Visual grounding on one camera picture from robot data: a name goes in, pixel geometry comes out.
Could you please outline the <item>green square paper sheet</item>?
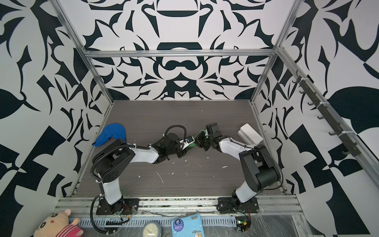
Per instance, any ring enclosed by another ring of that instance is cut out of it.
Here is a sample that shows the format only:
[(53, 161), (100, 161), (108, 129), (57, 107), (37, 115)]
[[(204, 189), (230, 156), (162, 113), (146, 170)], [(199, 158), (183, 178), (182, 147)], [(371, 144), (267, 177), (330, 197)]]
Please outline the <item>green square paper sheet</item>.
[(194, 138), (192, 143), (190, 144), (191, 147), (197, 146), (200, 148), (205, 147), (207, 141), (207, 131), (205, 129), (202, 129)]

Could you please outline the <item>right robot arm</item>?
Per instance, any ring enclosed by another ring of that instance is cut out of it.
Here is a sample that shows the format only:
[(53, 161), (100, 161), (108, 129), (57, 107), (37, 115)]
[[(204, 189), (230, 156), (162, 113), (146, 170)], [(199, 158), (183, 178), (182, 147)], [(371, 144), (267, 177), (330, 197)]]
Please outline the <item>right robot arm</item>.
[(278, 163), (264, 151), (264, 146), (257, 148), (224, 136), (217, 123), (208, 124), (194, 137), (194, 143), (205, 151), (213, 148), (240, 161), (244, 182), (232, 194), (234, 206), (251, 201), (263, 190), (283, 181)]

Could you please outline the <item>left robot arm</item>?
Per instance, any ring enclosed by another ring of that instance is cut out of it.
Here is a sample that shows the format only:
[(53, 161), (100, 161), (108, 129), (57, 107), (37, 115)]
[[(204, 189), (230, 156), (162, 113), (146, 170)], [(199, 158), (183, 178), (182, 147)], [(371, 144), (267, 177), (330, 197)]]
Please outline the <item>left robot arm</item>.
[(180, 139), (175, 133), (164, 135), (148, 147), (117, 139), (93, 158), (90, 174), (100, 184), (100, 197), (107, 205), (121, 207), (123, 196), (119, 177), (130, 163), (159, 164), (168, 160), (171, 155), (181, 158), (193, 143), (192, 136)]

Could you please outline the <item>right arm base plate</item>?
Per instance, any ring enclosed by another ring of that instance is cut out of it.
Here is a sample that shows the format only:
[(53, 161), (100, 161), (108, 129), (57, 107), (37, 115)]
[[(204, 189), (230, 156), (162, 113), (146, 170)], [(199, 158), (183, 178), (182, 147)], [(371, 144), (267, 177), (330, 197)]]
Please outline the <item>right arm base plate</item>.
[(222, 214), (229, 213), (258, 213), (259, 205), (257, 199), (251, 198), (245, 203), (242, 203), (238, 200), (237, 197), (228, 197), (228, 198), (218, 198), (218, 203), (216, 209)]

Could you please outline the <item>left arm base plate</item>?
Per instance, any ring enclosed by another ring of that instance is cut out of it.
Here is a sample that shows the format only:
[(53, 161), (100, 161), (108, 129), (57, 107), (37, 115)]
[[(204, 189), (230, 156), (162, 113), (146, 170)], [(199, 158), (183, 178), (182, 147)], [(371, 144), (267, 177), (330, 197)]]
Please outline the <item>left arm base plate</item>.
[(138, 198), (124, 198), (120, 199), (116, 203), (110, 205), (106, 202), (104, 198), (100, 198), (99, 203), (97, 204), (96, 215), (129, 215), (133, 211), (137, 211), (139, 208)]

